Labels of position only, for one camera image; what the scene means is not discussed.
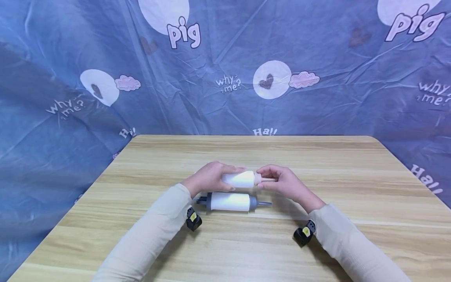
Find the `person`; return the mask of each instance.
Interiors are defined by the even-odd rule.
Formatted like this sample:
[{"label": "person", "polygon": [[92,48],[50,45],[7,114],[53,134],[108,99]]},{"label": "person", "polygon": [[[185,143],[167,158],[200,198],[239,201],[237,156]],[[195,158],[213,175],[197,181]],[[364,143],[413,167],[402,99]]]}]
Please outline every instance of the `person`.
[{"label": "person", "polygon": [[[138,282],[164,246],[185,224],[192,199],[201,192],[230,192],[223,174],[246,169],[211,162],[181,183],[169,188],[148,209],[107,256],[93,282]],[[410,281],[404,272],[370,242],[336,206],[326,204],[287,167],[267,165],[257,170],[278,179],[258,185],[299,203],[316,224],[316,237],[353,281]]]}]

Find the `black wrist strap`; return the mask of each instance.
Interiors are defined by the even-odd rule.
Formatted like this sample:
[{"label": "black wrist strap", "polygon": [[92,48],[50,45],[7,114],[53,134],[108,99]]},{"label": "black wrist strap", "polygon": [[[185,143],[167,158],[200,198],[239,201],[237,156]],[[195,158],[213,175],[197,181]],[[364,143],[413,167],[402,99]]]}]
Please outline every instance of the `black wrist strap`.
[{"label": "black wrist strap", "polygon": [[186,226],[191,231],[196,231],[199,226],[202,224],[202,219],[200,216],[197,215],[197,213],[194,211],[193,207],[189,207],[188,211],[186,212]]},{"label": "black wrist strap", "polygon": [[310,242],[315,232],[316,225],[313,221],[309,220],[304,227],[296,229],[293,237],[301,247],[304,247]]}]

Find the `white circle print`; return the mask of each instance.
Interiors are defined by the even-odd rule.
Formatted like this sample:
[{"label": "white circle print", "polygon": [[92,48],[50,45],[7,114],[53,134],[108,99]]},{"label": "white circle print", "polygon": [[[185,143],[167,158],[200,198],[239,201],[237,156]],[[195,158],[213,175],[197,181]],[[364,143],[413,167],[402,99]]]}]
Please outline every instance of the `white circle print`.
[{"label": "white circle print", "polygon": [[179,18],[188,21],[188,0],[138,0],[139,8],[150,26],[168,35],[167,25],[179,26]]},{"label": "white circle print", "polygon": [[284,62],[273,60],[259,66],[253,78],[254,90],[263,99],[276,99],[290,87],[291,70]]},{"label": "white circle print", "polygon": [[379,0],[377,3],[377,14],[381,22],[391,26],[395,18],[400,13],[410,17],[417,14],[418,9],[424,4],[429,5],[429,11],[432,10],[441,0]]},{"label": "white circle print", "polygon": [[119,89],[111,75],[98,69],[87,69],[80,75],[83,86],[102,104],[110,107],[119,97]]}]

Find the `blue sheet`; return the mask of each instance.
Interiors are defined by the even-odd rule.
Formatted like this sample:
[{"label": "blue sheet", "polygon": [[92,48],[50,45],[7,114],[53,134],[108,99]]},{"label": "blue sheet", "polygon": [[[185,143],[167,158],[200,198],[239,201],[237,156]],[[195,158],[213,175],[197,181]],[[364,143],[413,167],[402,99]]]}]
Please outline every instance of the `blue sheet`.
[{"label": "blue sheet", "polygon": [[0,0],[0,281],[137,134],[370,135],[450,206],[450,12]]}]

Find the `white plastic part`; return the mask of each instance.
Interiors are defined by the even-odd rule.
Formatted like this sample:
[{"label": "white plastic part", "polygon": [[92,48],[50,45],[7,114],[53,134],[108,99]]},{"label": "white plastic part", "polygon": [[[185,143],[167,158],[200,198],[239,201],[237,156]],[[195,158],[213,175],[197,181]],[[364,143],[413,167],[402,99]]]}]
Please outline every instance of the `white plastic part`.
[{"label": "white plastic part", "polygon": [[222,176],[222,181],[235,188],[253,188],[255,185],[262,182],[262,175],[253,171],[245,171],[237,174],[224,174]]},{"label": "white plastic part", "polygon": [[222,193],[212,194],[212,210],[248,212],[251,206],[249,194]]}]

